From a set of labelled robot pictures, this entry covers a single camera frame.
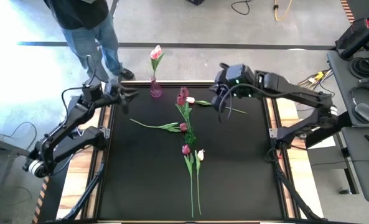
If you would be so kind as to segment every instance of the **glass vase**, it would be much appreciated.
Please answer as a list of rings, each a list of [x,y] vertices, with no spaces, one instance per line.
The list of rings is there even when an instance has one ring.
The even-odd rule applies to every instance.
[[[162,88],[157,82],[157,78],[154,76],[150,77],[151,86],[150,86],[150,94],[154,98],[158,98],[162,95]]]

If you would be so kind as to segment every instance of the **red tulip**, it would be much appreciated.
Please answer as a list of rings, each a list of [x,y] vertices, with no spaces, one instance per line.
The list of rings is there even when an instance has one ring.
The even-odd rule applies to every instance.
[[[187,123],[181,123],[180,124],[180,131],[182,131],[182,132],[187,131]]]
[[[187,97],[189,97],[189,96],[190,96],[189,90],[188,90],[186,87],[182,87],[182,88],[180,89],[180,95],[182,95],[182,97],[183,97],[184,99],[186,99]]]
[[[182,95],[177,95],[177,104],[180,106],[185,105],[185,97],[183,97]]]
[[[190,147],[188,144],[185,144],[184,146],[182,146],[182,152],[184,155],[190,154],[191,151],[190,151]]]

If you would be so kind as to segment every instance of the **jeans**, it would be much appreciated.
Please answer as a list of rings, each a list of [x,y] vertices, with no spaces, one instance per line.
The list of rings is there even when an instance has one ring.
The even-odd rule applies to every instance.
[[[96,65],[96,77],[103,82],[107,82],[109,77],[101,63],[104,56],[105,65],[114,75],[119,75],[122,71],[122,64],[118,59],[118,39],[113,27],[113,20],[110,14],[107,18],[92,29],[84,27],[74,30],[62,29],[72,52],[79,58],[82,67],[87,71],[89,77],[93,75]],[[86,61],[86,55],[91,55],[93,60]]]

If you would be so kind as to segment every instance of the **white tulip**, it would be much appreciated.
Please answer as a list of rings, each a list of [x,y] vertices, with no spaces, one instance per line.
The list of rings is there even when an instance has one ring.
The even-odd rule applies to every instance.
[[[195,98],[194,97],[187,97],[185,100],[189,103],[195,103]]]
[[[205,150],[200,150],[199,152],[198,152],[198,154],[197,154],[197,156],[198,156],[198,159],[200,160],[200,161],[202,161],[203,160],[203,152],[205,152]]]

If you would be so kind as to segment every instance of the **black headphones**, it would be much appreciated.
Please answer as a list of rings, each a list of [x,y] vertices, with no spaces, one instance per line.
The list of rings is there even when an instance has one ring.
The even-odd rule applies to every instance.
[[[355,105],[355,107],[353,108],[354,116],[363,123],[369,123],[369,105],[365,103],[357,103],[354,97],[354,91],[359,88],[369,90],[369,78],[364,78],[360,80],[359,84],[350,92],[350,96],[352,97],[353,103]]]

